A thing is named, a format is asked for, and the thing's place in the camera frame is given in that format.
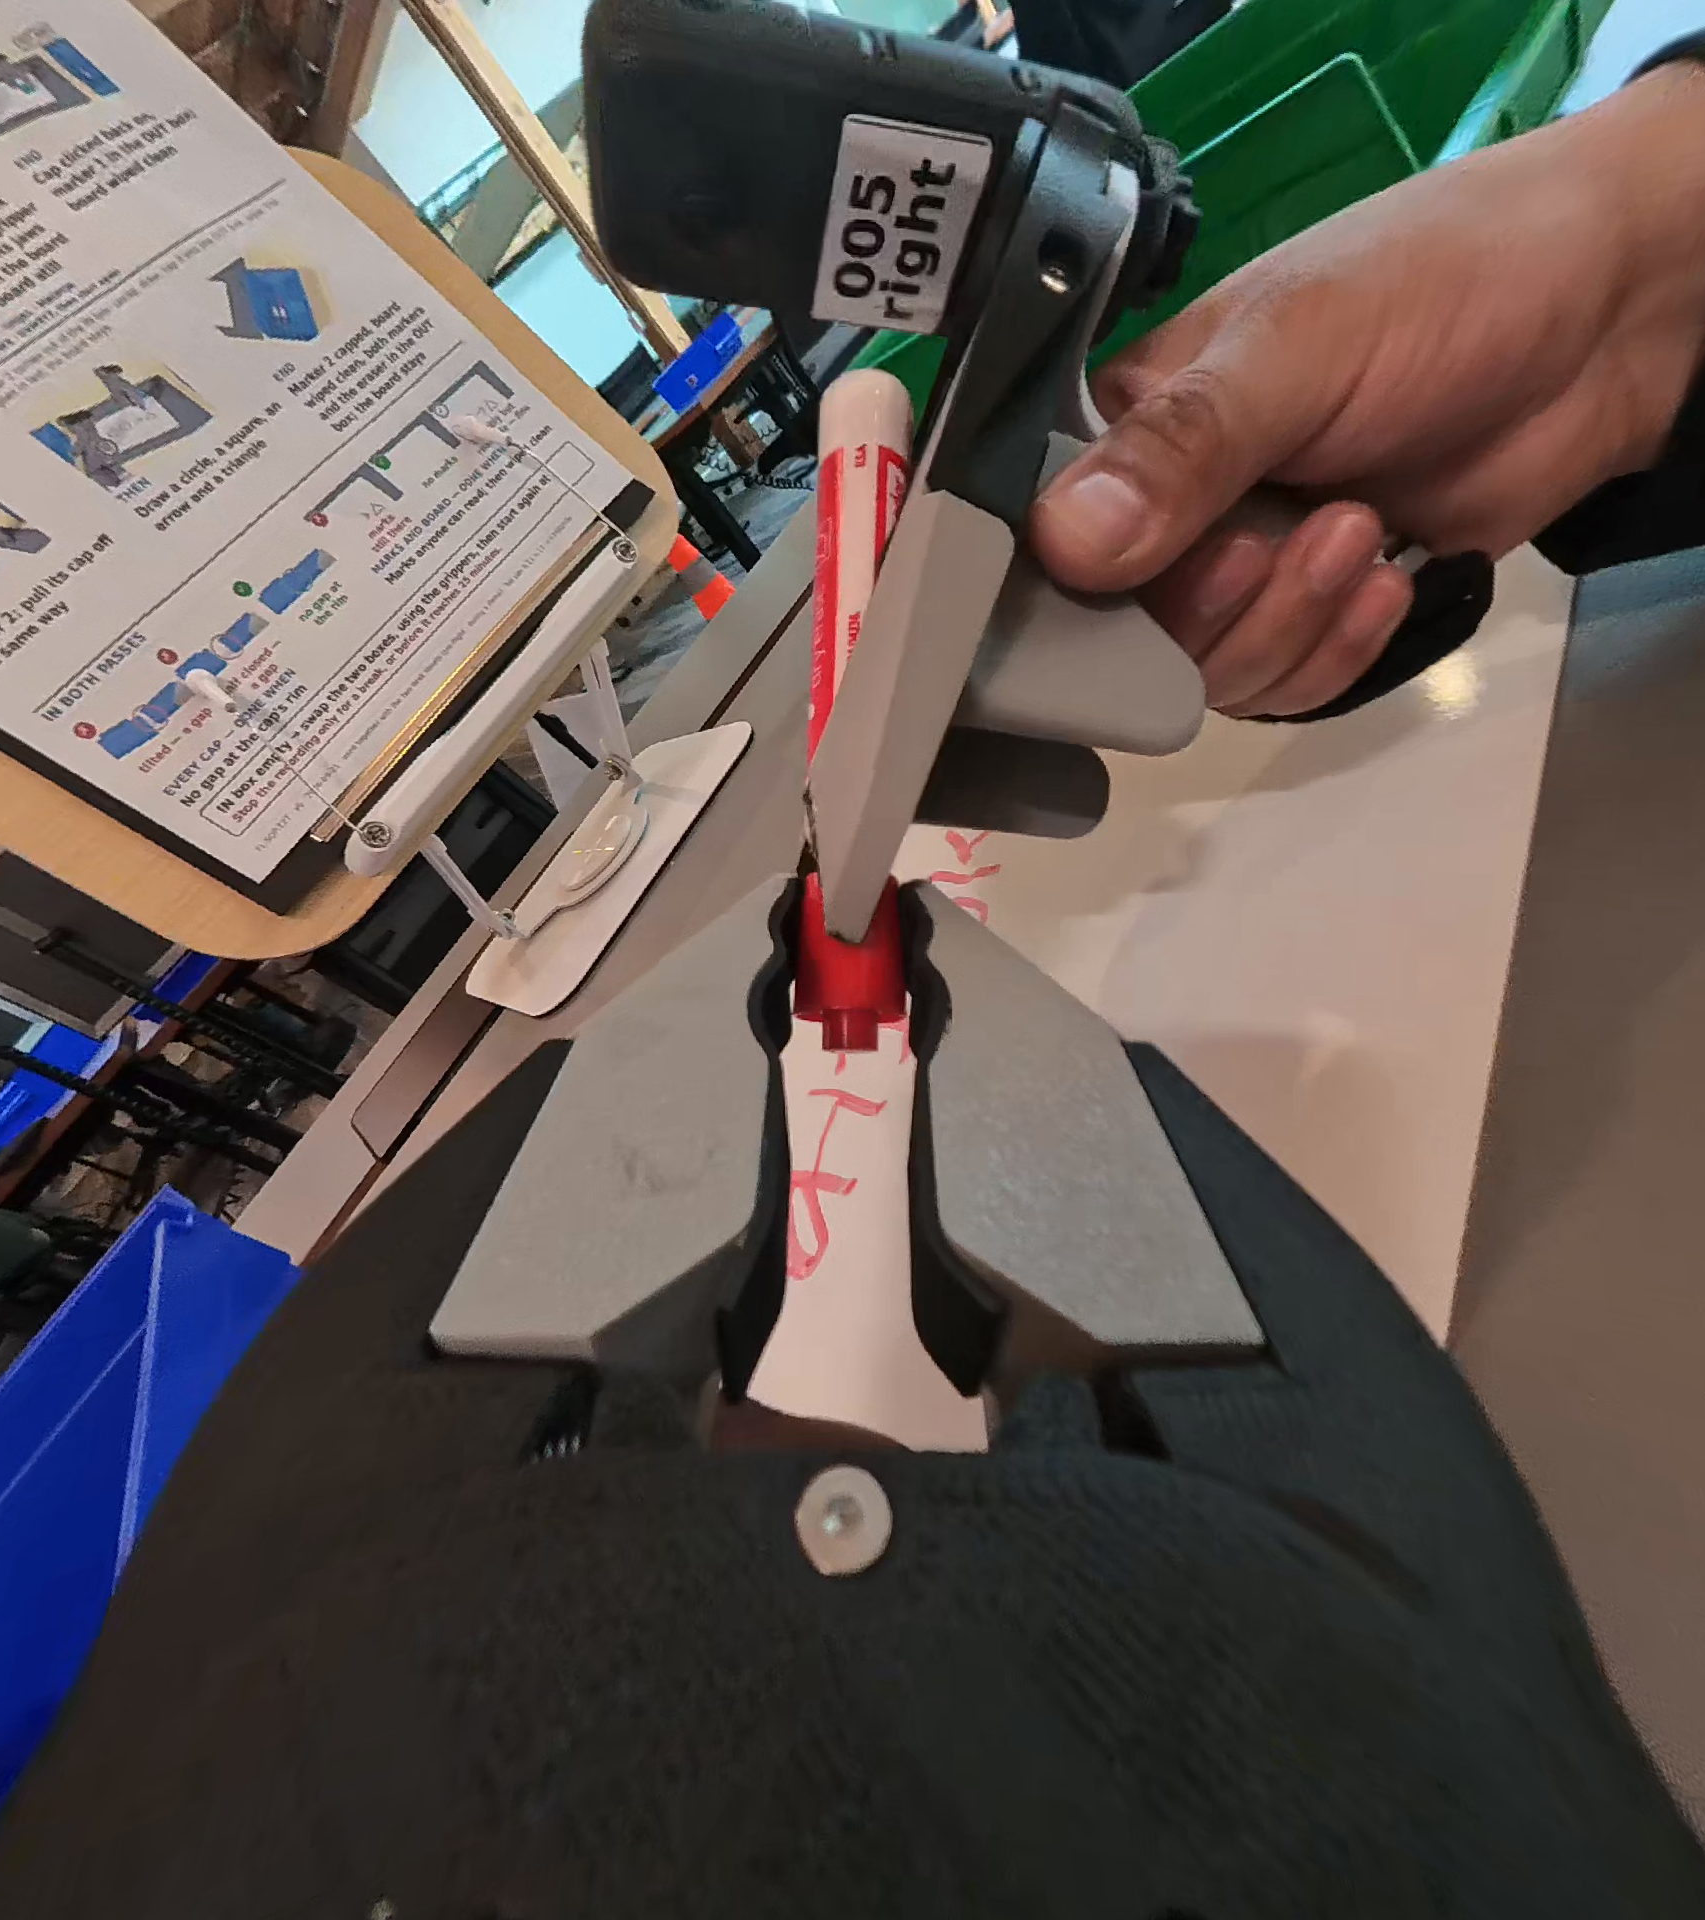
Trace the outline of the green plastic bin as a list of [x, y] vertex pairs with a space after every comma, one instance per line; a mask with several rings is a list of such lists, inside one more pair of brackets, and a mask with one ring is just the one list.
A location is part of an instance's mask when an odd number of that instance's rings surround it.
[[1548, 123], [1607, 3], [1248, 3], [1133, 86], [1193, 180], [1176, 286], [1097, 357], [1247, 262], [1435, 164]]

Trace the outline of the printed instruction sheet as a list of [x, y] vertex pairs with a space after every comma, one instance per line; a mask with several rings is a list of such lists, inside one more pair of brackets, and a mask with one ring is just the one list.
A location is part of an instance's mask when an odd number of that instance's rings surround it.
[[0, 5], [0, 749], [280, 909], [650, 497], [136, 6]]

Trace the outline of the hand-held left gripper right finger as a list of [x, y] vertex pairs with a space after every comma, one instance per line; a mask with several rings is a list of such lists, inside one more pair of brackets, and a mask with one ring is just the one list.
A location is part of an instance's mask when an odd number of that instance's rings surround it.
[[899, 918], [915, 1057], [913, 1325], [968, 1398], [1264, 1353], [1141, 1072], [1097, 1012], [927, 880]]

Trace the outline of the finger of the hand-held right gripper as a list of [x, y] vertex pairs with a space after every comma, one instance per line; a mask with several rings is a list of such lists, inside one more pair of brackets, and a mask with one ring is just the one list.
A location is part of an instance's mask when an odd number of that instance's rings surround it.
[[806, 777], [823, 924], [845, 945], [869, 932], [1013, 554], [999, 517], [908, 497]]

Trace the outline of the red marker cap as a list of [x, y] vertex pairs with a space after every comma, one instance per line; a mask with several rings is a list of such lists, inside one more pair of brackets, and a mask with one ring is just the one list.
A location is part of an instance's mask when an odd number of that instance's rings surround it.
[[880, 1030], [907, 1019], [899, 883], [891, 877], [866, 932], [843, 941], [824, 924], [817, 875], [802, 880], [795, 932], [793, 1015], [819, 1024], [826, 1053], [872, 1053]]

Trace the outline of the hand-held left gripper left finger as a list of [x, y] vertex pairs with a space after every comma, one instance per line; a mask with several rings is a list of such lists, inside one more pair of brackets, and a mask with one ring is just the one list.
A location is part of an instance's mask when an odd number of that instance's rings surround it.
[[786, 1282], [799, 903], [766, 878], [552, 1053], [434, 1312], [442, 1355], [744, 1397]]

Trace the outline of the white whiteboard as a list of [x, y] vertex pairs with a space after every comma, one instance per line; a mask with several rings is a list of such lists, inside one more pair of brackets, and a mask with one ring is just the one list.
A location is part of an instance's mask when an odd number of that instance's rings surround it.
[[1156, 1047], [1446, 1339], [1574, 586], [1531, 546], [1481, 631], [1310, 727], [1107, 757], [1081, 839], [915, 829], [930, 880]]

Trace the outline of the person's right hand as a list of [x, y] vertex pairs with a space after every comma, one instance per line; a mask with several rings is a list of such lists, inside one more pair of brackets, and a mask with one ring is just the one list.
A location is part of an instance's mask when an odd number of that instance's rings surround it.
[[1035, 503], [1055, 580], [1131, 592], [1208, 704], [1290, 718], [1403, 627], [1389, 540], [1503, 559], [1649, 468], [1705, 359], [1705, 65], [1346, 206], [1105, 365]]

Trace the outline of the blue plastic bin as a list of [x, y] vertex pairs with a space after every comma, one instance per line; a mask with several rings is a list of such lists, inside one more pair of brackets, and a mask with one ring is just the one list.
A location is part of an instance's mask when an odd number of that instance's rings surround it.
[[162, 1191], [0, 1374], [0, 1803], [172, 1465], [298, 1279]]

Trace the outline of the red and white marker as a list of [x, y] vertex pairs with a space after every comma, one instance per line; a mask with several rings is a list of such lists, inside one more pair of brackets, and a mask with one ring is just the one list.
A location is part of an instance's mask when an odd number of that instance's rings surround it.
[[913, 400], [891, 372], [854, 368], [823, 390], [806, 759], [817, 757], [861, 638], [913, 472]]

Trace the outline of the small blue bin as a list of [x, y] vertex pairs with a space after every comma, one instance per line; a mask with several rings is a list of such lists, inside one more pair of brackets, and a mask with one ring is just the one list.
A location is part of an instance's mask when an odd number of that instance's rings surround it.
[[669, 415], [682, 417], [713, 389], [742, 351], [744, 334], [737, 317], [729, 308], [719, 308], [683, 351], [653, 374], [652, 393]]

